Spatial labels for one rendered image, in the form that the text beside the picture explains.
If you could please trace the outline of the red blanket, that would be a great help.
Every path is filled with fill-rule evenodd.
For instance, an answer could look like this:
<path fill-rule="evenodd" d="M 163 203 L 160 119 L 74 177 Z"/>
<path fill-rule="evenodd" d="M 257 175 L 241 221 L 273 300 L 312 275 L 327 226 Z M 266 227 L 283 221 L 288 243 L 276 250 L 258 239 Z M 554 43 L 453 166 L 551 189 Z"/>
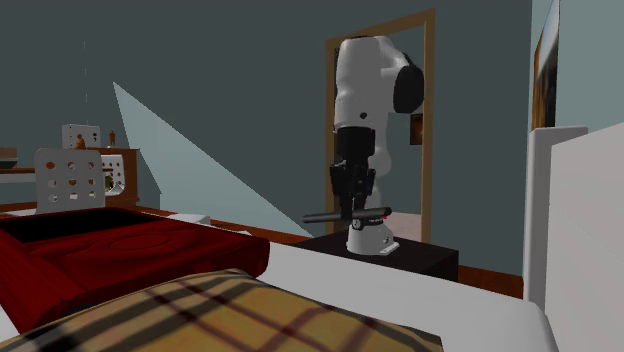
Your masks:
<path fill-rule="evenodd" d="M 257 277 L 268 240 L 121 208 L 0 220 L 0 307 L 20 333 L 182 276 Z"/>

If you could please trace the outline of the tan plaid pillow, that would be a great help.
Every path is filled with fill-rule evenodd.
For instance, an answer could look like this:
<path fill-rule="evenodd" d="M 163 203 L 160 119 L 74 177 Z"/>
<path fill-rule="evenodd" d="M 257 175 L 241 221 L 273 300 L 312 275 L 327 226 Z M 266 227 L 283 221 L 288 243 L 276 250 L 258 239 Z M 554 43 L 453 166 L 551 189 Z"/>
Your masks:
<path fill-rule="evenodd" d="M 444 352 L 439 336 L 318 302 L 235 269 L 110 300 L 0 352 Z"/>

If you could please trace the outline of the dark grey rod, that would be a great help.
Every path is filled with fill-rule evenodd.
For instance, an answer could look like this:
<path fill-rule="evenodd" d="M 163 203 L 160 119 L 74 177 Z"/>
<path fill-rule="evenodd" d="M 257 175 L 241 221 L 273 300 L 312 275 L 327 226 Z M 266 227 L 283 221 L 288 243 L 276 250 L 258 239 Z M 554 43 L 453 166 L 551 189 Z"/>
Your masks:
<path fill-rule="evenodd" d="M 351 222 L 353 220 L 378 219 L 389 216 L 392 213 L 390 207 L 378 207 L 368 209 L 354 209 L 350 212 L 334 212 L 309 214 L 302 217 L 304 223 L 322 223 L 322 222 Z"/>

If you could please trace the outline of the white bed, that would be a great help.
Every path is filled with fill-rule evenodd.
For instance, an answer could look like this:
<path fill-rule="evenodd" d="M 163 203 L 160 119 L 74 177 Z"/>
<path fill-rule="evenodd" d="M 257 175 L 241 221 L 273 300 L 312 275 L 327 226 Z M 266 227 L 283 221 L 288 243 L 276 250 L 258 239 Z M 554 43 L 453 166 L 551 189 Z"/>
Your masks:
<path fill-rule="evenodd" d="M 624 352 L 624 123 L 529 147 L 523 299 L 288 245 L 266 283 L 425 330 L 445 352 Z"/>

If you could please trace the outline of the wooden door frame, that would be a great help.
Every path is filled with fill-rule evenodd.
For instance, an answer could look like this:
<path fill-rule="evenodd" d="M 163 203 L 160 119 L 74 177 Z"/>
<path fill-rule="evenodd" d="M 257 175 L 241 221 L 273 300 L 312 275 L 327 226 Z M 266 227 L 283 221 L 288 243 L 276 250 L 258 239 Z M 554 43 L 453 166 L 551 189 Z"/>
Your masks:
<path fill-rule="evenodd" d="M 334 161 L 334 107 L 335 107 L 335 60 L 334 52 L 343 40 L 352 36 L 383 35 L 388 36 L 415 27 L 424 28 L 424 63 L 425 78 L 423 122 L 422 122 L 422 167 L 421 167 L 421 241 L 432 243 L 432 163 L 433 163 L 433 127 L 434 127 L 434 73 L 435 73 L 435 38 L 436 9 L 430 8 L 385 23 L 359 29 L 355 32 L 330 37 L 325 41 L 325 169 Z M 337 202 L 334 199 L 329 171 L 325 172 L 325 211 L 333 212 Z"/>

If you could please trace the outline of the dark wall picture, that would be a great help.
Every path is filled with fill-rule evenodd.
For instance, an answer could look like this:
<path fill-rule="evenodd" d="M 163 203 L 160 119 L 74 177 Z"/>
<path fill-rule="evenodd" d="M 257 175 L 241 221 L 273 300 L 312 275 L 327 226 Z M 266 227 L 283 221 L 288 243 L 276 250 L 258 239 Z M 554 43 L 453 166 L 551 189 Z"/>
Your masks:
<path fill-rule="evenodd" d="M 560 0 L 551 0 L 534 53 L 532 129 L 556 125 Z"/>

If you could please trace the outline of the dark robot stand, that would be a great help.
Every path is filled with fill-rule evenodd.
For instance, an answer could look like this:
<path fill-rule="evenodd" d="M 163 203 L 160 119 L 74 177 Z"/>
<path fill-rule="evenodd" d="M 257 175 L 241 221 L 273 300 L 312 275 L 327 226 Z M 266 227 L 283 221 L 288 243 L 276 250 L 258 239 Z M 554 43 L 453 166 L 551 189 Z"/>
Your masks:
<path fill-rule="evenodd" d="M 386 256 L 358 255 L 347 250 L 348 232 L 341 231 L 294 243 L 293 246 L 356 261 L 458 281 L 459 251 L 432 244 L 396 238 L 399 247 Z"/>

